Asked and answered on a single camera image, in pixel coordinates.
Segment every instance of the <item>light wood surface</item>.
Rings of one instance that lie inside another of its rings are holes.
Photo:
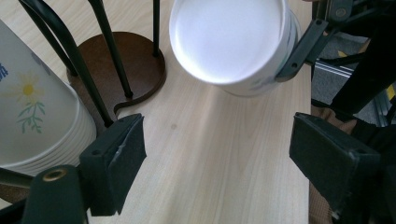
[[[0,199],[0,210],[8,206],[10,206],[10,203],[4,201],[3,199]]]
[[[80,44],[100,29],[86,0],[47,0]],[[152,1],[105,0],[113,31],[152,39]],[[307,223],[308,180],[289,158],[296,111],[309,113],[310,70],[255,98],[238,98],[189,76],[169,43],[173,1],[161,2],[160,48],[167,80],[119,117],[145,116],[148,157],[120,216],[91,223]],[[290,1],[303,31],[310,4]],[[15,0],[0,1],[3,20],[59,77],[65,67]]]

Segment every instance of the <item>round wooden base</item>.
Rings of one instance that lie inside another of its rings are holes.
[[[114,39],[128,78],[132,98],[127,98],[120,84],[116,68],[102,35],[94,36],[78,48],[87,64],[92,79],[99,90],[110,117],[116,118],[117,111],[125,106],[135,105],[148,99],[166,80],[163,54],[153,56],[153,43],[142,35],[114,32]],[[106,127],[96,110],[81,79],[67,71],[71,86],[78,93],[83,104],[92,115],[98,134]]]
[[[26,199],[29,195],[29,189],[12,187],[0,184],[0,198],[8,203],[16,203]]]

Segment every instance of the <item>black metal stand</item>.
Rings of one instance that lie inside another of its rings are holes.
[[[120,108],[148,99],[165,82],[165,61],[159,49],[159,0],[153,0],[153,42],[141,35],[111,32],[103,1],[89,0],[103,34],[79,47],[46,3],[20,2],[66,65],[70,84],[92,115],[98,134],[117,119]]]

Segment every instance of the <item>flower print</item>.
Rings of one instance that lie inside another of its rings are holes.
[[[37,87],[39,80],[32,72],[27,74],[18,74],[19,83],[8,86],[8,91],[1,93],[2,96],[17,97],[17,102],[23,105],[34,105],[40,96],[44,94],[43,89]]]
[[[18,74],[19,83],[8,86],[7,92],[0,93],[3,97],[15,97],[17,102],[23,106],[23,110],[18,115],[17,123],[21,123],[22,132],[26,132],[26,127],[32,131],[41,133],[40,123],[43,119],[39,114],[45,115],[45,106],[41,103],[40,96],[44,95],[44,90],[38,86],[39,77],[32,72]]]

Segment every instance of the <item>white bucket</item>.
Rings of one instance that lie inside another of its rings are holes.
[[[239,96],[277,85],[300,33],[286,0],[176,0],[169,32],[187,72]]]
[[[76,154],[96,137],[76,92],[2,21],[0,115],[0,167],[27,175],[53,165],[77,165]]]

